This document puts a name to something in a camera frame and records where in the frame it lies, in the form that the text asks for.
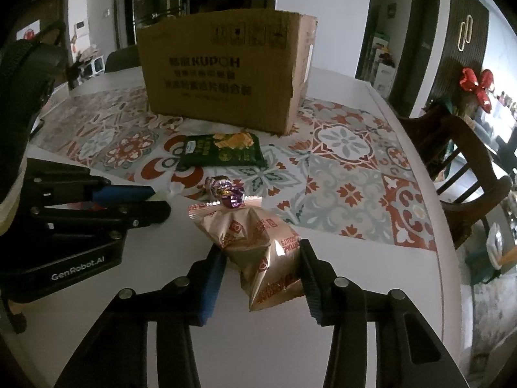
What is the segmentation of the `green cracker snack packet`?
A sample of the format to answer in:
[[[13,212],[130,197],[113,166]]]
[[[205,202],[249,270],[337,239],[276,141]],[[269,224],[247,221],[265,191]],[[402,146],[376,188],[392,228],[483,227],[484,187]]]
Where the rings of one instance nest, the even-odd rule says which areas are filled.
[[[250,132],[188,136],[176,167],[267,167],[258,137]]]

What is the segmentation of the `dark upholstered chair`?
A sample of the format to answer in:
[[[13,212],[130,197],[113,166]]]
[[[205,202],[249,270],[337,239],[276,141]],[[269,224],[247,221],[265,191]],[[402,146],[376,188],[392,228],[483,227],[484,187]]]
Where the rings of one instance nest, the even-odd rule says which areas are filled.
[[[105,63],[105,72],[115,73],[140,66],[138,46],[132,45],[110,53]]]

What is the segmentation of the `purple candy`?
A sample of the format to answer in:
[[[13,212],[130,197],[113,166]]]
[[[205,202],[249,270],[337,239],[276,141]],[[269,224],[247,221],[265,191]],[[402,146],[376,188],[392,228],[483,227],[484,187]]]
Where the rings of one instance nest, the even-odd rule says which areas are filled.
[[[245,189],[228,177],[218,175],[208,177],[204,183],[208,194],[208,205],[224,205],[228,209],[237,209],[245,205]]]

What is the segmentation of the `brown cardboard box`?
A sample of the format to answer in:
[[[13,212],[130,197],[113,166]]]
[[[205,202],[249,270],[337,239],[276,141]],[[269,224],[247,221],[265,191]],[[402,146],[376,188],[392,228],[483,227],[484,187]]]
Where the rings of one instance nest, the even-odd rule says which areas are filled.
[[[307,92],[317,26],[297,12],[241,9],[138,30],[151,111],[287,135]]]

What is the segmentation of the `patterned table runner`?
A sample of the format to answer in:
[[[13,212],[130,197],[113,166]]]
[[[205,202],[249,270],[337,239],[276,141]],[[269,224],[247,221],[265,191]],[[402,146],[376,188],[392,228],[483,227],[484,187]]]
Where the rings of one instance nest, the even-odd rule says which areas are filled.
[[[406,153],[384,116],[304,101],[276,136],[151,111],[144,89],[69,97],[36,146],[86,167],[203,200],[222,175],[284,221],[407,248],[436,247]]]

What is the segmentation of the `golden crinkled snack bag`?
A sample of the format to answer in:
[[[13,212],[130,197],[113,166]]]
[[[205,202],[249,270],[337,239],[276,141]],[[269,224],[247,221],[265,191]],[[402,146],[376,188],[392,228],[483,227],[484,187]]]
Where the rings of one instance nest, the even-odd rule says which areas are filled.
[[[258,196],[228,208],[220,201],[193,204],[188,215],[240,271],[241,288],[252,312],[275,307],[304,295],[297,271],[300,235]]]

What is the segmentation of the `red ribbon bow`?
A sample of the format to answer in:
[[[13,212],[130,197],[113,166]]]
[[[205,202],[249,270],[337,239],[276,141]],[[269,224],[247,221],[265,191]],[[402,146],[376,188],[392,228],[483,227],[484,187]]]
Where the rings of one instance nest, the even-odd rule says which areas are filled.
[[[459,81],[460,88],[466,92],[473,93],[479,103],[479,107],[486,113],[491,113],[491,101],[487,91],[493,84],[493,73],[490,69],[483,70],[476,76],[472,68],[463,68]]]

